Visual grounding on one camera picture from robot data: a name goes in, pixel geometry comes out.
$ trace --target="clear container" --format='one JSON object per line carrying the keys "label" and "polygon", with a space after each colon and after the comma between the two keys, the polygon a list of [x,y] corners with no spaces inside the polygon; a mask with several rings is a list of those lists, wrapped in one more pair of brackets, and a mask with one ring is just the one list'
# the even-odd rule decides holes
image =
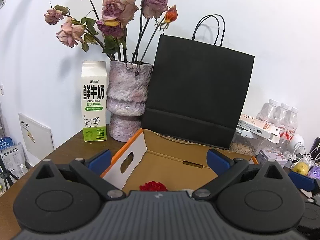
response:
{"label": "clear container", "polygon": [[289,105],[285,103],[281,103],[281,106],[276,108],[275,117],[272,124],[280,129],[280,137],[283,136],[286,127],[288,126],[288,123],[285,119],[285,115],[287,114],[288,109]]}
{"label": "clear container", "polygon": [[230,144],[230,151],[254,156],[261,149],[262,137],[247,130],[236,129]]}
{"label": "clear container", "polygon": [[292,140],[294,133],[298,128],[298,109],[295,107],[291,107],[291,111],[288,111],[285,115],[284,121],[288,124],[286,127],[286,131],[283,134],[282,138],[287,140]]}
{"label": "clear container", "polygon": [[264,122],[272,123],[275,118],[277,104],[278,101],[270,98],[269,103],[263,105],[262,110],[258,113],[256,118]]}
{"label": "clear container", "polygon": [[284,138],[280,138],[280,141],[278,143],[273,143],[267,139],[263,139],[260,144],[260,149],[261,148],[262,149],[264,149],[264,148],[276,149],[284,154],[288,150],[288,144],[289,144],[289,140],[286,140]]}

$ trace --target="cardboard box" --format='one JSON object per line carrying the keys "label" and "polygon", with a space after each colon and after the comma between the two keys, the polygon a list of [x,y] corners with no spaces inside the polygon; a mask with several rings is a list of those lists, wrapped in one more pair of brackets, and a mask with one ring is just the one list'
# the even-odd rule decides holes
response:
{"label": "cardboard box", "polygon": [[268,139],[270,142],[278,143],[280,140],[278,127],[270,123],[260,121],[246,114],[241,114],[238,126],[250,132],[253,132],[261,137]]}
{"label": "cardboard box", "polygon": [[[140,129],[113,156],[101,177],[127,194],[149,181],[161,182],[171,191],[195,190],[217,177],[206,161],[211,148]],[[230,159],[258,163],[250,155],[217,150]]]}

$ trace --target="plastic bottle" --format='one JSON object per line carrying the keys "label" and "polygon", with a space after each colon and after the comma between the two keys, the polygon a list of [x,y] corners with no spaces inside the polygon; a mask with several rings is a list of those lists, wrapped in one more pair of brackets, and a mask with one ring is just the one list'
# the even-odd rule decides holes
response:
{"label": "plastic bottle", "polygon": [[286,130],[286,127],[289,125],[285,121],[285,116],[287,114],[288,109],[289,109],[289,105],[285,103],[281,103],[281,106],[276,108],[275,118],[271,122],[272,124],[274,124],[276,127],[280,129],[280,132],[279,132],[280,137],[283,136]]}
{"label": "plastic bottle", "polygon": [[298,109],[291,107],[291,111],[288,111],[285,115],[284,121],[288,123],[286,131],[283,134],[283,138],[287,140],[292,140],[294,133],[298,128]]}
{"label": "plastic bottle", "polygon": [[268,104],[264,104],[264,107],[258,113],[257,119],[264,121],[264,122],[272,122],[275,118],[275,112],[276,112],[276,106],[278,104],[278,101],[269,99]]}

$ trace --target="cable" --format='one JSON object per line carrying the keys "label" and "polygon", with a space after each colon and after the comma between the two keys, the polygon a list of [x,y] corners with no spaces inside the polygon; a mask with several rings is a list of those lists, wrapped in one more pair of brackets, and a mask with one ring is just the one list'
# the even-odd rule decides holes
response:
{"label": "cable", "polygon": [[[318,153],[318,155],[317,155],[316,158],[314,158],[314,159],[312,158],[311,154],[312,154],[314,151],[316,151],[317,149],[319,149],[320,146],[314,148],[310,153],[307,153],[306,148],[305,148],[303,145],[301,145],[300,147],[303,147],[303,149],[304,149],[304,154],[303,154],[303,156],[306,158],[306,160],[310,161],[311,164],[312,164],[312,166],[316,166],[315,161],[320,160],[320,157],[318,158],[318,156],[320,155],[320,153]],[[300,148],[300,147],[295,148],[295,150],[294,150],[293,153],[292,153],[291,166],[292,166],[292,162],[293,162],[294,156],[295,156],[296,158],[298,158],[297,155],[295,154],[295,152],[296,152],[297,149]]]}

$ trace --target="box handle hole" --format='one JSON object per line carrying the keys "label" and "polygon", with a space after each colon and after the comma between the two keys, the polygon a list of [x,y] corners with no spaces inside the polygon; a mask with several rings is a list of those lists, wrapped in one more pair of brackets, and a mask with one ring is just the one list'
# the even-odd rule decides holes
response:
{"label": "box handle hole", "polygon": [[187,162],[187,161],[183,161],[183,164],[203,169],[203,165],[201,165],[201,164],[191,163],[191,162]]}
{"label": "box handle hole", "polygon": [[123,163],[120,166],[120,171],[122,174],[125,173],[125,171],[129,167],[129,165],[132,163],[132,161],[133,161],[133,152],[130,152],[129,155],[124,159]]}

